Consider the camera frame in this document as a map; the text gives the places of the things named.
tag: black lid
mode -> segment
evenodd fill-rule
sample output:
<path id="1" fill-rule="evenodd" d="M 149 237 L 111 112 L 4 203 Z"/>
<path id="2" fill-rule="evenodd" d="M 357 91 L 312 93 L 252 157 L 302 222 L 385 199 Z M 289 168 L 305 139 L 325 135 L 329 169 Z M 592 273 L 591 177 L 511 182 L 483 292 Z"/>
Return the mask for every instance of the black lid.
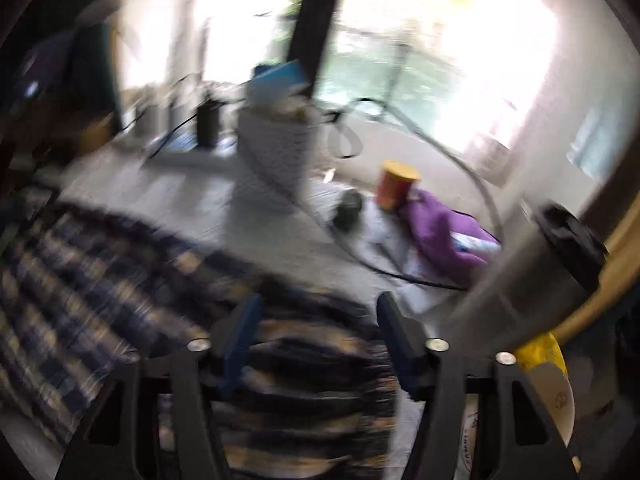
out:
<path id="1" fill-rule="evenodd" d="M 600 285 L 598 276 L 609 253 L 604 244 L 575 216 L 551 203 L 535 213 L 534 221 L 575 281 L 588 292 Z"/>

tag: purple cloth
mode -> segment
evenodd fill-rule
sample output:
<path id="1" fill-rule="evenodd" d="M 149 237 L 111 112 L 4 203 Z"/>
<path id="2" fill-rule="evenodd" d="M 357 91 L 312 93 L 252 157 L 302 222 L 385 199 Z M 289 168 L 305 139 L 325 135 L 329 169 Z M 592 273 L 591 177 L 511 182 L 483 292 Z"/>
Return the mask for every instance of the purple cloth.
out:
<path id="1" fill-rule="evenodd" d="M 487 261 L 475 254 L 457 250 L 451 233 L 489 242 L 497 240 L 482 229 L 475 218 L 451 210 L 423 190 L 418 190 L 417 197 L 404 206 L 402 215 L 409 224 L 420 252 L 457 284 L 471 286 L 474 270 L 486 266 Z"/>

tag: silver screw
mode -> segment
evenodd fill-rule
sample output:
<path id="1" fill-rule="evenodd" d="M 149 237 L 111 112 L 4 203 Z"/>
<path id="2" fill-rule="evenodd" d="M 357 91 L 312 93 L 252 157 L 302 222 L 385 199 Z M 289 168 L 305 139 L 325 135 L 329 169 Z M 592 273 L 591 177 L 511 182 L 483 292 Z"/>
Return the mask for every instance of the silver screw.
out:
<path id="1" fill-rule="evenodd" d="M 192 352 L 204 352 L 211 348 L 211 343 L 208 339 L 194 339 L 187 343 L 187 348 Z"/>
<path id="2" fill-rule="evenodd" d="M 495 360 L 501 365 L 514 365 L 516 364 L 516 356 L 509 352 L 498 352 L 495 355 Z"/>
<path id="3" fill-rule="evenodd" d="M 449 350 L 449 343 L 444 339 L 427 339 L 425 346 L 434 352 L 446 352 Z"/>

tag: plaid cloth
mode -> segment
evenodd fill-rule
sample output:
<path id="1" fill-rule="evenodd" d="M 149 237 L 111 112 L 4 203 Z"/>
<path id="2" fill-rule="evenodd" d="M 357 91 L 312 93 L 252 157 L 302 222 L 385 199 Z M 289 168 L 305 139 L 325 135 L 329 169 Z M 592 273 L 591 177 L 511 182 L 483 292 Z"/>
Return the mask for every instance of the plaid cloth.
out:
<path id="1" fill-rule="evenodd" d="M 362 304 L 124 216 L 60 201 L 27 216 L 0 256 L 0 390 L 47 436 L 67 443 L 132 352 L 206 338 L 259 292 L 248 365 L 232 399 L 214 403 L 236 476 L 382 476 L 397 384 Z"/>

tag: white basket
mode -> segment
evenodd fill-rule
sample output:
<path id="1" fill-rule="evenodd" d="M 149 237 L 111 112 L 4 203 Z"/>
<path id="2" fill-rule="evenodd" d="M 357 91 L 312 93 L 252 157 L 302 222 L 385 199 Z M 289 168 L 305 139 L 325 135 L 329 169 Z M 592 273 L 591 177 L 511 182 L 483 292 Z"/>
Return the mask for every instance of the white basket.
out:
<path id="1" fill-rule="evenodd" d="M 283 212 L 294 205 L 261 176 L 260 170 L 297 200 L 316 145 L 318 117 L 309 123 L 275 121 L 251 108 L 238 113 L 238 157 L 234 196 Z M 261 168 L 254 170 L 254 157 Z"/>

